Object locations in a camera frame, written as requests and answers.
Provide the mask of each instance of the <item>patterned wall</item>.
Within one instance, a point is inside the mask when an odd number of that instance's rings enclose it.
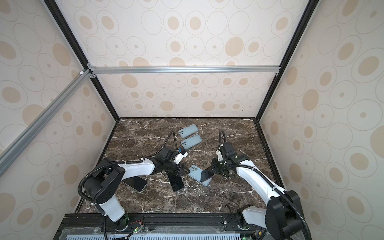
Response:
[[[384,236],[384,1],[322,1],[261,123],[315,240]]]
[[[38,0],[0,1],[0,29],[1,154],[82,67]]]
[[[120,117],[254,117],[274,73],[99,74]]]
[[[0,239],[51,240],[114,120],[87,80],[0,177]]]
[[[57,0],[94,66],[279,65],[308,0]]]

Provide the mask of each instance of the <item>light blue phone case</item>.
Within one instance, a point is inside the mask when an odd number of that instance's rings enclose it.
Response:
[[[190,168],[189,168],[189,173],[188,175],[195,179],[196,181],[198,181],[199,183],[203,184],[204,186],[208,186],[209,182],[212,180],[212,178],[209,178],[207,180],[205,180],[204,182],[200,182],[200,178],[201,178],[201,172],[203,170],[201,170],[201,168],[197,167],[196,165],[192,165]]]
[[[188,149],[188,148],[191,148],[199,143],[201,143],[203,140],[201,139],[201,137],[199,135],[195,135],[195,136],[192,136],[192,137],[189,137],[183,141],[181,141],[181,146],[183,146],[184,149]]]
[[[189,135],[197,132],[199,129],[196,127],[195,124],[192,124],[188,127],[183,128],[182,130],[179,130],[179,134],[182,138],[188,137]]]

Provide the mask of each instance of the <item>blue ventilated grille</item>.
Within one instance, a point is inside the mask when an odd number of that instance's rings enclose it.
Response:
[[[112,234],[109,240],[125,237],[125,234]],[[104,235],[68,235],[66,240],[104,240]],[[240,240],[238,233],[199,233],[199,234],[146,234],[132,235],[129,240]]]

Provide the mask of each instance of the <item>brown marble surface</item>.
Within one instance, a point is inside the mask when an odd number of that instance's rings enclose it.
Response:
[[[218,132],[222,129],[227,141],[238,152],[248,155],[264,174],[274,180],[252,119],[122,119],[105,154],[118,161],[138,159],[156,152],[172,129],[180,146],[182,138],[177,131],[191,124],[198,126],[198,134],[203,141],[187,150],[188,156],[182,160],[187,168],[192,164],[201,169],[210,166],[212,158],[216,156]],[[169,139],[167,145],[174,146],[173,138]],[[172,191],[164,173],[142,177],[148,181],[142,192],[124,183],[120,183],[116,191],[117,198],[127,212],[228,212],[227,204],[232,211],[246,204],[265,207],[260,196],[237,175],[215,175],[209,186],[185,175],[185,188],[177,192]],[[98,211],[84,201],[79,213],[93,212]]]

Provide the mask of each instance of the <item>wall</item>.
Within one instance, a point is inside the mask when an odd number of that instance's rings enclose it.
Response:
[[[307,0],[57,0],[93,66],[279,65]]]
[[[261,120],[315,240],[384,235],[383,23],[383,1],[322,1]]]
[[[51,240],[115,121],[87,80],[0,177],[0,239]]]
[[[99,74],[120,117],[254,117],[274,73]]]
[[[0,154],[82,67],[38,0],[0,1]]]

